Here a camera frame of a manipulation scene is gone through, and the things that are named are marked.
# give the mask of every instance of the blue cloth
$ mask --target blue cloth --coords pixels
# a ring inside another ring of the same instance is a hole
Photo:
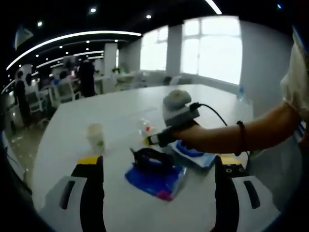
[[[188,149],[185,146],[182,146],[182,141],[178,140],[176,144],[176,148],[183,154],[190,157],[200,157],[204,155],[204,152],[196,151],[195,149]]]
[[[130,184],[138,189],[162,200],[171,201],[175,184],[182,176],[182,172],[183,167],[180,166],[174,166],[168,174],[143,173],[136,167],[132,167],[125,177]]]

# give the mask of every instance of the wrist bracelet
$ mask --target wrist bracelet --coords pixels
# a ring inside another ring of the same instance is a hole
[[[242,148],[245,148],[244,150],[247,151],[247,143],[246,143],[246,127],[243,124],[242,121],[238,121],[237,125],[239,125],[240,128],[240,146],[239,146],[239,152],[235,153],[236,156],[239,156],[242,152]]]

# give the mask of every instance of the person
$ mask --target person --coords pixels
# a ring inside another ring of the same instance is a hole
[[[20,115],[22,117],[24,126],[28,128],[31,124],[31,113],[30,113],[30,106],[26,99],[26,91],[25,91],[25,83],[21,79],[23,76],[23,72],[19,71],[17,73],[17,82],[15,84],[14,93],[17,96],[18,105]]]
[[[26,75],[26,83],[28,86],[31,86],[32,76],[30,73]]]
[[[81,81],[81,93],[85,98],[95,96],[95,79],[93,77],[95,68],[89,60],[81,63],[77,77]]]
[[[266,231],[292,231],[306,221],[309,196],[309,58],[294,34],[289,70],[281,81],[283,101],[253,122],[207,130],[194,125],[174,131],[188,148],[208,153],[263,150],[250,157],[247,172],[272,194],[282,212]],[[306,131],[298,145],[292,137],[301,121]]]
[[[194,125],[174,132],[189,148],[209,153],[239,153],[262,150],[280,144],[293,135],[303,120],[307,128],[301,145],[309,147],[309,58],[305,57],[297,35],[291,52],[290,67],[281,82],[283,101],[263,118],[240,126],[207,130]]]

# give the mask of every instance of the column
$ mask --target column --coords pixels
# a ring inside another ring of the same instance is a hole
[[[104,48],[104,75],[109,76],[116,67],[117,43],[106,43]]]
[[[183,26],[181,24],[169,27],[168,53],[166,59],[167,76],[177,76],[180,74],[182,36]]]

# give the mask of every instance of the plastic cup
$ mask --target plastic cup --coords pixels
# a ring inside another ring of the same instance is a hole
[[[87,140],[94,155],[101,155],[105,149],[103,138],[103,127],[100,123],[89,125],[87,131]]]

